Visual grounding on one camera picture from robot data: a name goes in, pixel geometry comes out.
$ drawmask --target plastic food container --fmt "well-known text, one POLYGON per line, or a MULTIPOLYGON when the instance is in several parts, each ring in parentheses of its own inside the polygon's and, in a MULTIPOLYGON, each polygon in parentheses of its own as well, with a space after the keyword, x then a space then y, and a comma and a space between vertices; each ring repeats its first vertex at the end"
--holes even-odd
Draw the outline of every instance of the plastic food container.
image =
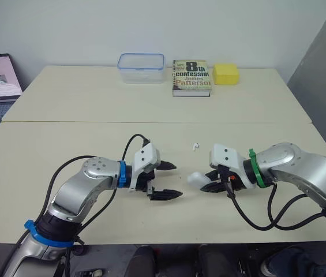
POLYGON ((164 55, 124 53, 119 58, 118 69, 125 83, 162 83, 164 55))

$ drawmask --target blue ring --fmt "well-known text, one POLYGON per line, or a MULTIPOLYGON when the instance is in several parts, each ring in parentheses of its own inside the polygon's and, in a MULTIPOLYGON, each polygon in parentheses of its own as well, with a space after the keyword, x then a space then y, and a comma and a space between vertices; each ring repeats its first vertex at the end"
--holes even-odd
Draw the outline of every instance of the blue ring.
POLYGON ((120 160, 119 161, 121 163, 121 173, 119 176, 119 180, 118 180, 118 188, 123 188, 124 184, 126 183, 127 179, 126 179, 126 163, 124 160, 120 160))
POLYGON ((50 239, 42 237, 39 233, 37 233, 33 220, 28 220, 24 224, 24 227, 31 232, 31 235, 35 240, 41 242, 42 244, 53 246, 53 247, 60 247, 60 248, 71 247, 74 244, 74 241, 52 241, 50 239))

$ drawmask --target robotic arm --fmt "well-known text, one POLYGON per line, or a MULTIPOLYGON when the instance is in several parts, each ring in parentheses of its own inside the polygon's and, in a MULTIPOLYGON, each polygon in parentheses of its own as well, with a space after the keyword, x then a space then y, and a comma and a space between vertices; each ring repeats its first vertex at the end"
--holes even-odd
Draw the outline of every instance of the robotic arm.
POLYGON ((250 149, 249 156, 246 159, 235 149, 215 144, 210 153, 210 166, 215 170, 206 175, 193 173, 188 182, 204 192, 222 192, 228 184, 231 190, 241 190, 289 182, 315 201, 326 216, 326 157, 292 143, 275 144, 258 154, 250 149))
POLYGON ((81 170, 60 187, 38 224, 32 220, 26 222, 25 227, 30 233, 14 253, 4 276, 27 276, 28 273, 21 271, 21 265, 33 258, 58 261, 74 244, 82 221, 104 190, 129 188, 131 192, 146 192, 150 200, 170 200, 181 196, 182 193, 176 190, 155 191, 151 184, 155 178, 154 169, 175 168, 173 164, 160 160, 159 151, 150 142, 134 155, 131 166, 123 160, 101 157, 86 160, 81 170))

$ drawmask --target book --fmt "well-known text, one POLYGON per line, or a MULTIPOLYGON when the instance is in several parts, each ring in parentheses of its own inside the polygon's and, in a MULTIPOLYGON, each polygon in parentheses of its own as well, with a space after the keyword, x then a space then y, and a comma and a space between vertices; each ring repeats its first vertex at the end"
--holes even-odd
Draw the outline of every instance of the book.
POLYGON ((210 96, 211 79, 206 61, 173 61, 173 96, 210 96))

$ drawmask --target green ring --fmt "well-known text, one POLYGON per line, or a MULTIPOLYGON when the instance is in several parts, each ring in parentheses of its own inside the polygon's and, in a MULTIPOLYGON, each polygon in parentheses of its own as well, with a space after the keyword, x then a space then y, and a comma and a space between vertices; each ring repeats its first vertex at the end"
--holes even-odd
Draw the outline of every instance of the green ring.
POLYGON ((259 187, 261 187, 262 189, 266 188, 267 186, 265 185, 265 183, 263 182, 263 179, 260 175, 260 172, 259 172, 259 168, 258 168, 258 165, 257 165, 257 161, 256 161, 256 154, 254 152, 254 149, 251 148, 249 150, 249 156, 250 156, 250 160, 251 160, 251 166, 253 167, 253 171, 255 173, 255 177, 256 177, 256 180, 257 180, 257 185, 259 187))

